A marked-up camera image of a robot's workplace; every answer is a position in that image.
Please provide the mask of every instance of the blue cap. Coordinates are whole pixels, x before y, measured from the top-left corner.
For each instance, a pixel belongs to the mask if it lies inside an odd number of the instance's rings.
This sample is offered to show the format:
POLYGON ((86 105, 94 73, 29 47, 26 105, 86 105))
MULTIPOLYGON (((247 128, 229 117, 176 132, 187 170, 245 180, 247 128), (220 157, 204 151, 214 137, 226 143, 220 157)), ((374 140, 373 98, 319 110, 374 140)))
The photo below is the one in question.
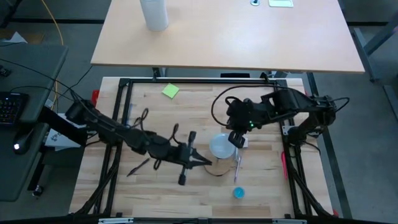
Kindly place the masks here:
POLYGON ((236 187, 234 189, 234 197, 243 198, 244 197, 244 189, 241 187, 236 187))

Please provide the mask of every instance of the gray desk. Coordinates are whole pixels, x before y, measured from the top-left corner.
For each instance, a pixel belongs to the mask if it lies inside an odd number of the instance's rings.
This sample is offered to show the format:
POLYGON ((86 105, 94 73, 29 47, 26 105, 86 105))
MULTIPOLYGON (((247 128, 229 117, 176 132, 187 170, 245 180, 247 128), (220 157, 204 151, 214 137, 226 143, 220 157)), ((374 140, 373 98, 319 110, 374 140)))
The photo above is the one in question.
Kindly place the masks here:
MULTIPOLYGON (((17 44, 0 47, 1 59, 33 68, 52 78, 57 77, 66 54, 67 48, 61 46, 17 44)), ((17 65, 1 60, 0 64, 12 70, 11 76, 0 77, 0 91, 8 91, 11 88, 24 85, 51 88, 54 83, 40 74, 17 65)), ((50 90, 21 88, 17 91, 30 96, 21 121, 36 122, 49 97, 50 90)), ((12 140, 17 128, 0 128, 0 201, 11 202, 18 199, 48 128, 49 126, 43 123, 35 125, 30 149, 24 155, 15 155, 12 151, 12 140)))

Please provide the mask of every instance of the wooden table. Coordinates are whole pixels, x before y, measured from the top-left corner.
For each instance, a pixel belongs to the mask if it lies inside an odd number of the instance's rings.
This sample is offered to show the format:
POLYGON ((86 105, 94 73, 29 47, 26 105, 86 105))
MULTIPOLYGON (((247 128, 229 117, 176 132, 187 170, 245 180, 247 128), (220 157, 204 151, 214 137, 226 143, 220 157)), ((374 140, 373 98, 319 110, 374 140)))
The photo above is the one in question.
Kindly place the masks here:
MULTIPOLYGON (((105 77, 101 85, 97 109, 111 116, 118 89, 119 78, 105 77)), ((287 79, 288 86, 304 91, 301 79, 287 79)), ((204 154, 209 151, 210 139, 218 133, 229 130, 213 121, 210 105, 221 91, 232 84, 177 84, 180 91, 174 99, 163 95, 166 84, 135 83, 132 88, 132 111, 130 123, 149 108, 144 128, 161 136, 169 136, 175 123, 180 124, 176 135, 179 141, 186 142, 189 131, 196 131, 194 146, 204 154)), ((233 95, 240 99, 250 98, 260 101, 260 96, 270 93, 272 88, 237 88, 225 96, 233 95)), ((226 121, 227 105, 224 97, 215 105, 215 116, 226 121)), ((295 117, 296 124, 306 118, 306 114, 295 117)), ((123 212, 125 217, 174 217, 174 218, 282 218, 291 213, 292 201, 289 183, 284 178, 280 160, 283 151, 278 124, 264 126, 261 130, 248 133, 249 147, 243 152, 243 161, 236 184, 234 171, 222 177, 208 174, 204 167, 188 171, 186 186, 177 184, 181 166, 163 162, 158 171, 153 170, 154 160, 139 169, 135 175, 127 173, 138 166, 148 155, 141 156, 123 146, 118 180, 113 202, 113 214, 123 212), (232 190, 242 186, 246 195, 235 199, 232 190)), ((312 144, 317 142, 308 139, 312 144)), ((77 211, 98 185, 103 163, 105 144, 93 144, 85 149, 70 211, 77 211)), ((332 212, 328 189, 323 175, 322 163, 317 150, 302 146, 302 160, 307 184, 323 207, 332 212)), ((301 191, 298 198, 303 209, 301 191)))
POLYGON ((337 0, 167 0, 167 12, 152 32, 138 0, 113 0, 92 64, 364 72, 337 0))

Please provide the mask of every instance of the keyboard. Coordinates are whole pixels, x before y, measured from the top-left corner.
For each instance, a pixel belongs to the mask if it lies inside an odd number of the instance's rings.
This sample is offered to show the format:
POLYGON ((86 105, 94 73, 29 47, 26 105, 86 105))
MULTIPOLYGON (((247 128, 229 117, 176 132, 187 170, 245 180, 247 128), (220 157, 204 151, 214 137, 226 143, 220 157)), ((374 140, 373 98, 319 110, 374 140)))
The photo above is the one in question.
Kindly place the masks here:
POLYGON ((0 91, 0 126, 13 126, 21 116, 28 94, 0 91))

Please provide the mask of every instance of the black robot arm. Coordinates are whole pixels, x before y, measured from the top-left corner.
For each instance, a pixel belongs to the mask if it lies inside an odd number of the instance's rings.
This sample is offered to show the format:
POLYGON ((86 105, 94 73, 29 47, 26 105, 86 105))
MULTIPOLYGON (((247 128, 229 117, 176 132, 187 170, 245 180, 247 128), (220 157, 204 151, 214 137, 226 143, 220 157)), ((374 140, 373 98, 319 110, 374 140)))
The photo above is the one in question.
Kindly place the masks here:
MULTIPOLYGON (((140 122, 145 119, 147 113, 148 110, 145 109, 140 122)), ((153 131, 143 131, 135 126, 125 126, 103 115, 87 100, 76 100, 67 111, 66 117, 75 124, 85 124, 97 131, 99 139, 107 144, 115 145, 117 142, 124 141, 132 151, 138 154, 144 155, 148 152, 152 158, 157 159, 155 169, 159 168, 160 161, 181 165, 182 174, 178 181, 180 185, 185 184, 187 169, 211 165, 211 161, 199 155, 193 148, 196 136, 196 132, 193 131, 190 133, 188 144, 178 142, 178 146, 172 146, 170 139, 159 136, 153 131)))
POLYGON ((229 106, 226 128, 232 130, 228 139, 238 148, 243 147, 243 134, 248 131, 293 118, 301 112, 308 112, 308 118, 288 130, 288 142, 293 145, 302 144, 309 133, 322 133, 336 118, 336 105, 329 96, 306 96, 290 88, 261 96, 260 103, 233 96, 226 97, 225 102, 229 106))

